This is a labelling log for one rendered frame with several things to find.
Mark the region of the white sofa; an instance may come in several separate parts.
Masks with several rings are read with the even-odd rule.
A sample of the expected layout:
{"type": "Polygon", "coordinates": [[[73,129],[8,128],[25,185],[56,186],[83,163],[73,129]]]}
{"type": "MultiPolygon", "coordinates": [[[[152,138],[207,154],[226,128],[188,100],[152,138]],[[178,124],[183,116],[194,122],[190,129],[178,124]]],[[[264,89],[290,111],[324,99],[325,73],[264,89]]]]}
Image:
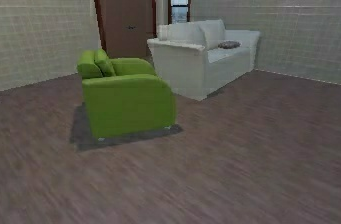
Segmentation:
{"type": "Polygon", "coordinates": [[[255,67],[258,31],[228,30],[218,20],[161,25],[149,39],[154,67],[172,91],[201,101],[255,67]],[[234,49],[218,48],[239,41],[234,49]]]}

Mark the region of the grey patterned cushion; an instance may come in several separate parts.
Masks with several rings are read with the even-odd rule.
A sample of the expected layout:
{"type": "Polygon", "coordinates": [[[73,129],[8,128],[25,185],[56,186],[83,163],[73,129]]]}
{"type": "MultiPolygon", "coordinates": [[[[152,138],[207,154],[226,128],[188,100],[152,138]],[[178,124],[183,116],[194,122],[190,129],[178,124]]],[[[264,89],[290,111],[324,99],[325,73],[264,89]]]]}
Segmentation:
{"type": "Polygon", "coordinates": [[[218,44],[218,48],[222,49],[234,49],[241,46],[241,42],[239,41],[224,41],[218,44]]]}

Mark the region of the brown room door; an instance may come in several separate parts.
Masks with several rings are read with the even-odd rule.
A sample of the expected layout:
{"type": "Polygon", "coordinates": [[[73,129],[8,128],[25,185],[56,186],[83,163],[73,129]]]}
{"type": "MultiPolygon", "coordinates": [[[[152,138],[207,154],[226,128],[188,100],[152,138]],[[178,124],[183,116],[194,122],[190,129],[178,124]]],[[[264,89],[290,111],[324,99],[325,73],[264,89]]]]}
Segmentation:
{"type": "Polygon", "coordinates": [[[155,36],[156,0],[94,0],[101,46],[111,58],[145,58],[155,36]]]}

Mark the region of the window with brown frame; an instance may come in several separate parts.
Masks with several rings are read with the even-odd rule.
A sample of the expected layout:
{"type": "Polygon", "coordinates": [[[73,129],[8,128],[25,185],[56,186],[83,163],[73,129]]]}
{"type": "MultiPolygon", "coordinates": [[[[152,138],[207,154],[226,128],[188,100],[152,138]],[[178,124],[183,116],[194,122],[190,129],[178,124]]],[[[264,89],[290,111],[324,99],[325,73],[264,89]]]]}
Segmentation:
{"type": "Polygon", "coordinates": [[[168,23],[186,23],[190,21],[191,0],[168,0],[168,23]]]}

